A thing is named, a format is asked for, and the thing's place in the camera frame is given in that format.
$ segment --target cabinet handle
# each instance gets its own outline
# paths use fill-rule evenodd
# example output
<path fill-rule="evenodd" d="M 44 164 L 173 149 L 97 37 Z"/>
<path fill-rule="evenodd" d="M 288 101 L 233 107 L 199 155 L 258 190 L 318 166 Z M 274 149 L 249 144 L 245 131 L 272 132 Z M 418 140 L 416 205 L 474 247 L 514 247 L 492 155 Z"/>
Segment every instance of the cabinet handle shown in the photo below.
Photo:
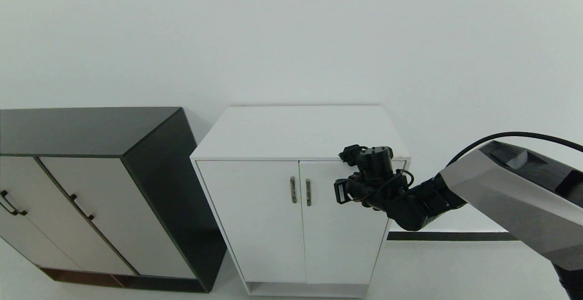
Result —
<path fill-rule="evenodd" d="M 0 205 L 2 205 L 2 208 L 6 209 L 6 211 L 8 211 L 11 215 L 16 216 L 18 214 L 21 214 L 23 216 L 26 216 L 27 212 L 25 210 L 23 211 L 18 211 L 18 209 L 16 209 L 14 207 L 14 205 L 12 205 L 12 203 L 10 203 L 10 201 L 8 201 L 8 199 L 6 198 L 6 196 L 8 195 L 8 192 L 6 190 L 3 190 L 2 192 L 0 192 L 0 196 L 2 196 L 2 198 L 4 199 L 4 201 L 6 201 L 6 203 L 8 203 L 8 205 L 10 205 L 10 207 L 12 207 L 12 209 L 14 211 L 10 211 L 8 208 L 6 208 L 2 203 L 0 203 Z"/>
<path fill-rule="evenodd" d="M 294 176 L 290 177 L 290 188 L 291 188 L 291 202 L 297 203 L 296 178 Z"/>
<path fill-rule="evenodd" d="M 75 207 L 77 207 L 77 209 L 79 209 L 79 211 L 80 211 L 81 213 L 83 213 L 83 215 L 84 215 L 84 216 L 85 216 L 87 219 L 89 219 L 89 220 L 93 220 L 93 219 L 95 218 L 95 216 L 94 216 L 94 215 L 85 215 L 85 213 L 83 212 L 83 210 L 81 210 L 81 207 L 79 207 L 79 205 L 78 205 L 77 203 L 75 203 L 75 200 L 77 199 L 77 195 L 76 195 L 76 194 L 71 194 L 71 195 L 69 196 L 69 198 L 71 199 L 71 201 L 73 202 L 73 204 L 75 205 Z"/>
<path fill-rule="evenodd" d="M 312 205 L 312 181 L 306 178 L 306 204 L 308 207 Z"/>

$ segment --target black baseboard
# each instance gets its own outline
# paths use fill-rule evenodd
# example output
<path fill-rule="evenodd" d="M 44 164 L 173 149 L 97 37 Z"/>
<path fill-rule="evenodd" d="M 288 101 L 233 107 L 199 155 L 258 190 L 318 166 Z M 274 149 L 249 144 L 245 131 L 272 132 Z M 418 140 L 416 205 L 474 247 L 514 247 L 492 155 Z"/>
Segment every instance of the black baseboard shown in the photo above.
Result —
<path fill-rule="evenodd" d="M 387 240 L 399 241 L 515 241 L 508 232 L 389 232 Z"/>

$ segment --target cabinet door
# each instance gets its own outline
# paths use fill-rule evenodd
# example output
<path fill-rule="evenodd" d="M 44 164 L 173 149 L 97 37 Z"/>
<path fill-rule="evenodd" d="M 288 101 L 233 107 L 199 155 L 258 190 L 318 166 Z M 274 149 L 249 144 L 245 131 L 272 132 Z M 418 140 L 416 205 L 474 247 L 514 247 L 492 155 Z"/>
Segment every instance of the cabinet door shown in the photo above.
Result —
<path fill-rule="evenodd" d="M 81 269 L 133 275 L 129 267 L 79 215 L 35 159 L 2 159 L 2 169 L 10 167 L 12 170 L 9 173 L 14 179 L 15 188 L 10 195 L 15 203 L 21 205 L 28 212 L 27 219 Z"/>
<path fill-rule="evenodd" d="M 41 158 L 140 275 L 195 279 L 120 159 Z"/>
<path fill-rule="evenodd" d="M 10 158 L 0 157 L 0 191 L 6 190 L 6 200 L 0 203 L 10 211 L 10 204 L 22 211 L 21 203 L 13 198 L 13 192 L 20 189 L 17 166 L 11 165 Z M 67 257 L 55 244 L 36 228 L 25 215 L 12 215 L 0 208 L 0 236 L 32 263 L 56 269 L 81 270 L 73 260 Z"/>
<path fill-rule="evenodd" d="M 360 203 L 336 202 L 334 181 L 355 171 L 340 161 L 300 161 L 308 283 L 370 283 L 388 219 Z"/>
<path fill-rule="evenodd" d="M 305 283 L 298 162 L 196 163 L 244 279 Z"/>

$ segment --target black handle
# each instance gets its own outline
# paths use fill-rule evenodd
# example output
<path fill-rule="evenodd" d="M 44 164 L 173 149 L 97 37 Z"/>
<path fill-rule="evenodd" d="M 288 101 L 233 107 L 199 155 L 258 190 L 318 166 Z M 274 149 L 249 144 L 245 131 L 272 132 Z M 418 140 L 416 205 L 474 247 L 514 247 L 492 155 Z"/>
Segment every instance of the black handle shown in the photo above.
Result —
<path fill-rule="evenodd" d="M 12 207 L 12 209 L 14 209 L 14 211 L 8 210 L 8 208 L 6 208 L 2 203 L 0 203 L 0 205 L 2 205 L 2 208 L 6 209 L 6 211 L 8 211 L 13 216 L 16 216 L 18 214 L 21 214 L 23 216 L 26 216 L 27 212 L 25 210 L 18 211 L 18 209 L 16 209 L 14 207 L 14 205 L 12 205 L 12 203 L 10 203 L 10 201 L 8 201 L 8 199 L 6 198 L 7 195 L 8 195 L 8 192 L 6 190 L 3 190 L 2 192 L 0 192 L 0 196 L 2 196 L 2 198 L 4 199 L 4 201 L 6 201 L 6 203 L 8 203 L 8 205 L 10 205 L 10 207 Z"/>
<path fill-rule="evenodd" d="M 94 215 L 85 215 L 85 213 L 83 212 L 83 210 L 81 210 L 81 208 L 79 208 L 79 205 L 77 205 L 77 203 L 75 203 L 75 200 L 77 199 L 77 195 L 76 195 L 76 194 L 71 194 L 71 195 L 69 196 L 69 198 L 71 199 L 71 201 L 73 201 L 73 204 L 75 204 L 75 206 L 77 207 L 77 209 L 79 209 L 79 211 L 80 211 L 81 213 L 83 213 L 83 215 L 84 215 L 84 216 L 85 216 L 87 219 L 89 219 L 89 220 L 93 220 L 93 219 L 95 218 L 95 216 L 94 216 Z"/>

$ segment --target floor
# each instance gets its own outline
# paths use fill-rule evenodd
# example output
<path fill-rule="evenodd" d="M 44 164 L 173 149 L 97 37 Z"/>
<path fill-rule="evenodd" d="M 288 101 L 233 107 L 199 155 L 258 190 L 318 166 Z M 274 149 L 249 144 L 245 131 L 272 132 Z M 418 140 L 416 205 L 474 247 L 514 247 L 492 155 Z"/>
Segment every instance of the floor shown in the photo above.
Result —
<path fill-rule="evenodd" d="M 54 282 L 0 239 L 0 300 L 248 298 L 228 255 L 210 294 L 122 290 Z M 367 299 L 567 300 L 568 297 L 550 263 L 521 242 L 389 241 L 381 251 Z"/>

